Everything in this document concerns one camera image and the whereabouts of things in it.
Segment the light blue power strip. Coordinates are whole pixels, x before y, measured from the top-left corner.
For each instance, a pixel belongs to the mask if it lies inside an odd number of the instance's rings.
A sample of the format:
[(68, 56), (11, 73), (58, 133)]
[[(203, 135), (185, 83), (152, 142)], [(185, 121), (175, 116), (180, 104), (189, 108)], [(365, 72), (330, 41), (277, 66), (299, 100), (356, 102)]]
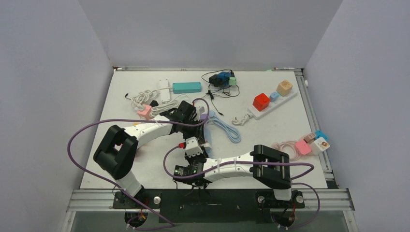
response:
[(204, 127), (204, 139), (205, 139), (205, 143), (204, 143), (205, 151), (207, 152), (208, 156), (211, 157), (212, 156), (212, 137), (211, 137), (210, 129), (208, 129), (207, 127)]

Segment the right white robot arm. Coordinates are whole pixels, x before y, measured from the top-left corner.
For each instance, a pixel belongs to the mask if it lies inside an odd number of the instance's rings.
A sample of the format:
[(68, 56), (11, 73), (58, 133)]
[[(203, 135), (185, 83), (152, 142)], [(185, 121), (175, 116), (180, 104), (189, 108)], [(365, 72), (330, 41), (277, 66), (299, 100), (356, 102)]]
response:
[(287, 206), (293, 199), (290, 156), (280, 150), (255, 145), (253, 150), (230, 158), (194, 158), (188, 166), (167, 172), (175, 181), (196, 187), (234, 177), (252, 177), (273, 190), (274, 203)]

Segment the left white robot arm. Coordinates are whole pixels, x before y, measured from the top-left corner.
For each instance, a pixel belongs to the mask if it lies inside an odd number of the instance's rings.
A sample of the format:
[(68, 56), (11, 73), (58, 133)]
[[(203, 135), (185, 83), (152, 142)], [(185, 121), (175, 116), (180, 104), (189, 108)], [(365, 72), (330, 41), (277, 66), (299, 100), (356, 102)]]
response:
[(137, 150), (163, 136), (182, 133), (185, 140), (196, 138), (204, 142), (204, 123), (196, 107), (182, 101), (177, 108), (172, 108), (153, 117), (148, 122), (136, 126), (121, 128), (111, 126), (93, 155), (93, 160), (105, 170), (127, 194), (125, 202), (132, 208), (138, 208), (144, 201), (144, 187), (132, 172)]

